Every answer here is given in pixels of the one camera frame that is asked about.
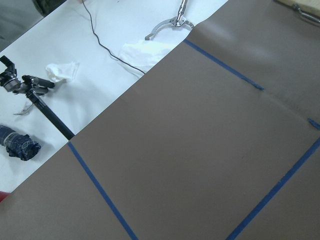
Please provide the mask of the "brown paper table cover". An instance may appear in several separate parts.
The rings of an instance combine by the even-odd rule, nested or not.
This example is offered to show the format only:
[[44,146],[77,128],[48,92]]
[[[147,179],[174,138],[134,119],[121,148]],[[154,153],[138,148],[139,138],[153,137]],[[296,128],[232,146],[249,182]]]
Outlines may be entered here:
[[0,121],[37,138],[24,162],[0,151],[3,240],[317,240],[320,27],[274,0],[193,0],[193,31],[142,78],[117,51],[177,0],[69,0],[3,51],[20,75],[78,62],[45,101],[0,92]]

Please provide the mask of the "red object at edge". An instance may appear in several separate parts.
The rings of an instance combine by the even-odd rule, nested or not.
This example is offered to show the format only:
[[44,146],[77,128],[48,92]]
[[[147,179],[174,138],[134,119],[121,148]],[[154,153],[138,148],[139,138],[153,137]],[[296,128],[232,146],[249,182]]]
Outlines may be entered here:
[[5,198],[7,198],[10,195],[9,192],[0,191],[0,202],[2,202]]

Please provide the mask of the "dark blue plaid cloth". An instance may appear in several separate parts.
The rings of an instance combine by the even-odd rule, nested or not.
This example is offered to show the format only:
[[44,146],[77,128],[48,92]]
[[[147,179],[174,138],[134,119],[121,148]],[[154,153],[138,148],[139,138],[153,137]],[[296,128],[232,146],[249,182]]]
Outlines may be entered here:
[[28,134],[22,135],[15,130],[0,126],[0,145],[5,147],[10,157],[28,161],[35,157],[41,149],[41,145],[30,138]]

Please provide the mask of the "metal locking clamp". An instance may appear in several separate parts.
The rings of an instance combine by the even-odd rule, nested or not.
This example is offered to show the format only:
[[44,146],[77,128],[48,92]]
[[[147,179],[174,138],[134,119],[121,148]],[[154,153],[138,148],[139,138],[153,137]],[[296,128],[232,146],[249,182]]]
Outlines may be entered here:
[[154,37],[157,34],[157,32],[164,26],[170,26],[172,28],[186,28],[191,31],[195,26],[193,25],[193,23],[191,21],[187,20],[184,17],[184,13],[186,11],[187,4],[188,4],[188,0],[182,0],[180,6],[178,8],[177,15],[158,23],[151,30],[151,32],[144,37],[144,40],[150,41],[152,39],[152,37]]

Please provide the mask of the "large crumpled white tissue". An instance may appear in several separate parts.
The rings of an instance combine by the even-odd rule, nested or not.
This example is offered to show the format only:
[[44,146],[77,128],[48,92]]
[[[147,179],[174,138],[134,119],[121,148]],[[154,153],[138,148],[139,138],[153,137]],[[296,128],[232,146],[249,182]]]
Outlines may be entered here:
[[132,67],[121,61],[118,63],[126,71],[140,78],[174,48],[174,44],[158,41],[139,40],[136,43],[125,43],[120,49],[118,57]]

